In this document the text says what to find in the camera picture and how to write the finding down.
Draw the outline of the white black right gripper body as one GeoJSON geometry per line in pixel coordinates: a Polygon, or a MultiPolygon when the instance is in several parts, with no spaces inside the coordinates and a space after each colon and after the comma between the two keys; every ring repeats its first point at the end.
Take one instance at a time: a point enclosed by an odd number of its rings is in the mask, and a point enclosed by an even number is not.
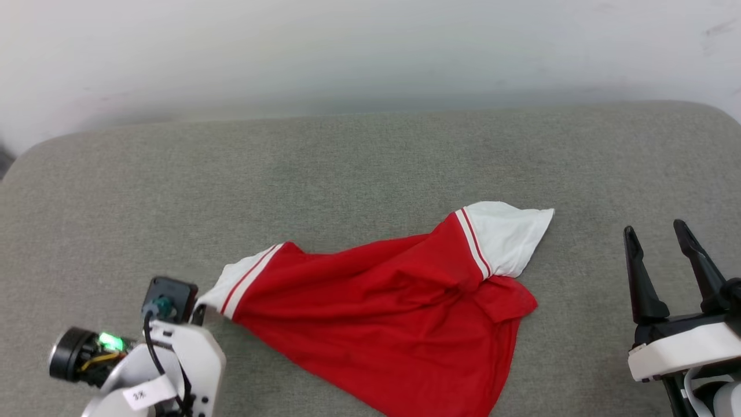
{"type": "Polygon", "coordinates": [[[637,382],[659,380],[674,416],[739,416],[739,278],[721,290],[730,309],[702,324],[629,351],[637,382]]]}

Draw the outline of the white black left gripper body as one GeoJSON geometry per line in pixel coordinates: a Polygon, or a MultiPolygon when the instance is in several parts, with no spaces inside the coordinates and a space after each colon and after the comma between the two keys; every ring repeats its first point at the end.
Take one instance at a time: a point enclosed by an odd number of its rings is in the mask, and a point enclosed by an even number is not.
{"type": "Polygon", "coordinates": [[[49,375],[96,388],[84,416],[218,416],[226,357],[214,336],[193,324],[149,328],[138,341],[71,327],[49,375]]]}

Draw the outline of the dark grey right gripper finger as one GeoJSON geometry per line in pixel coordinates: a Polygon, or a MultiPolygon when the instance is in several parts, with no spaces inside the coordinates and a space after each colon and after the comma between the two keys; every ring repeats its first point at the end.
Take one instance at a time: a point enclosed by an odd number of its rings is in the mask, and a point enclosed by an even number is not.
{"type": "Polygon", "coordinates": [[[721,294],[726,279],[707,251],[696,239],[685,221],[675,219],[674,232],[680,250],[691,263],[697,287],[702,296],[701,311],[703,313],[720,313],[728,309],[728,301],[721,294]]]}
{"type": "Polygon", "coordinates": [[[669,318],[669,307],[659,300],[643,261],[643,248],[630,225],[623,229],[623,244],[633,322],[637,325],[664,322],[669,318]]]}

